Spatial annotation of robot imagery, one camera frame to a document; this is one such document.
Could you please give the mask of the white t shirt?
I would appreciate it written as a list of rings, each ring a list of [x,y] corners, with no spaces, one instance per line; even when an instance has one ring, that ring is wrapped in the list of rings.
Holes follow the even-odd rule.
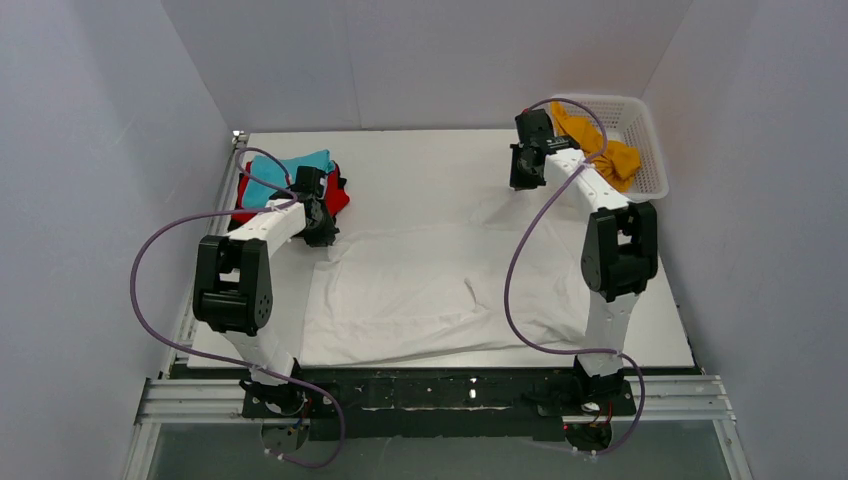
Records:
[[[429,363],[458,354],[574,349],[587,325],[585,221],[533,194],[482,201],[469,218],[341,238],[313,270],[301,360]]]

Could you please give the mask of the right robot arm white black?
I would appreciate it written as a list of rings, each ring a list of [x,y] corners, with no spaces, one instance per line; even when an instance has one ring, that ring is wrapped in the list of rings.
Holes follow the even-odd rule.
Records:
[[[555,194],[568,194],[587,220],[579,268],[590,291],[584,344],[569,353],[572,370],[534,387],[524,399],[544,417],[631,415],[623,348],[634,307],[658,271],[656,211],[610,186],[583,158],[576,140],[556,135],[545,110],[526,109],[515,122],[510,186],[534,189],[545,185],[547,175],[563,175]]]

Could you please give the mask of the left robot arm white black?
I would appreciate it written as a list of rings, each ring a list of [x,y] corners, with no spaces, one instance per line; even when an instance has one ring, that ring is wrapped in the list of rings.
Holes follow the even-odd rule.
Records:
[[[207,235],[198,246],[193,292],[195,318],[221,334],[247,362],[250,377],[242,388],[271,412],[284,417],[304,414],[313,393],[289,383],[297,373],[297,348],[290,330],[271,325],[274,304],[271,258],[293,238],[312,248],[332,245],[339,232],[326,204],[330,174],[315,167],[296,171],[291,191],[298,202],[285,206],[275,196],[267,211],[225,235]]]

